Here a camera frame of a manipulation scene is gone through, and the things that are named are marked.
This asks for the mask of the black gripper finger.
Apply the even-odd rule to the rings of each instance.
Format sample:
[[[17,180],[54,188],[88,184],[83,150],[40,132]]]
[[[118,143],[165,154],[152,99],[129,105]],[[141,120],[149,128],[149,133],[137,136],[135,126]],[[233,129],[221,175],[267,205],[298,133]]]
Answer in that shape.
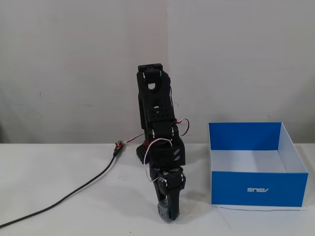
[[[169,218],[176,220],[179,216],[179,195],[180,190],[170,190],[168,193]]]
[[[159,202],[167,198],[169,190],[166,183],[154,182],[154,187],[155,187],[157,199]]]

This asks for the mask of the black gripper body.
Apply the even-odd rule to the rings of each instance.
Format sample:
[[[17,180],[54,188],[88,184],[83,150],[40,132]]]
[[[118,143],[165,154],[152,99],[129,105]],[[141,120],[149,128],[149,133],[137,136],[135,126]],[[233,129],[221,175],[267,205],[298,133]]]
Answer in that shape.
[[[186,182],[182,167],[173,169],[151,167],[150,177],[158,196],[166,196],[173,189],[183,189]]]

